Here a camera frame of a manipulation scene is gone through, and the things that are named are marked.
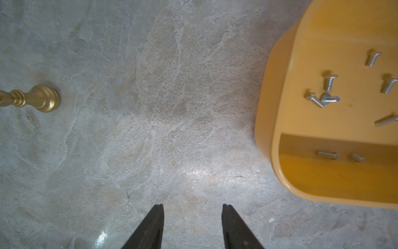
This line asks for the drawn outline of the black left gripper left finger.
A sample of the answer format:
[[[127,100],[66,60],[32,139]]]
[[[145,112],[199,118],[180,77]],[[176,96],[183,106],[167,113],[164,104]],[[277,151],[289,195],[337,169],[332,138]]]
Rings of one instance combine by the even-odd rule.
[[[164,228],[162,204],[152,207],[122,249],[160,249]]]

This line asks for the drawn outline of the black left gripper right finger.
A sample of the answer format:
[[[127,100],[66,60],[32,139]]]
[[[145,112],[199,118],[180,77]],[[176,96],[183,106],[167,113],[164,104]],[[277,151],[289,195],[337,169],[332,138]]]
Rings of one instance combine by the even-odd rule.
[[[223,204],[221,219],[226,249],[264,249],[232,205]]]

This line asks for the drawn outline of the silver screw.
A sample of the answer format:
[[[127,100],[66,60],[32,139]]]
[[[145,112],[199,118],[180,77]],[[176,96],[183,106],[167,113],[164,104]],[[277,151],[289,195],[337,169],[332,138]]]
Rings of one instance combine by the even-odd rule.
[[[387,125],[387,124],[395,122],[395,121],[398,121],[398,115],[392,115],[389,117],[385,117],[381,120],[378,120],[375,122],[375,126],[381,127],[381,126]]]
[[[340,101],[341,97],[339,96],[331,96],[329,93],[324,93],[320,100],[324,105],[328,105],[330,103],[335,103]]]
[[[331,160],[336,160],[339,158],[339,155],[336,152],[325,152],[325,151],[316,151],[317,156],[330,158]]]
[[[324,108],[324,104],[316,97],[316,94],[314,92],[307,93],[305,99],[311,101],[319,108]]]
[[[372,67],[375,65],[377,58],[382,55],[379,51],[373,51],[368,55],[365,66]]]
[[[384,82],[383,82],[381,93],[382,94],[389,94],[390,91],[392,90],[394,84],[397,83],[397,82],[398,82],[397,78],[387,78],[387,79],[385,79]]]
[[[324,90],[330,91],[332,89],[332,85],[334,80],[338,78],[338,75],[329,74],[324,77]]]
[[[360,155],[357,155],[357,154],[354,154],[354,153],[350,153],[349,157],[351,159],[353,159],[354,161],[356,161],[356,162],[363,162],[365,160],[365,158],[363,156],[360,156]]]

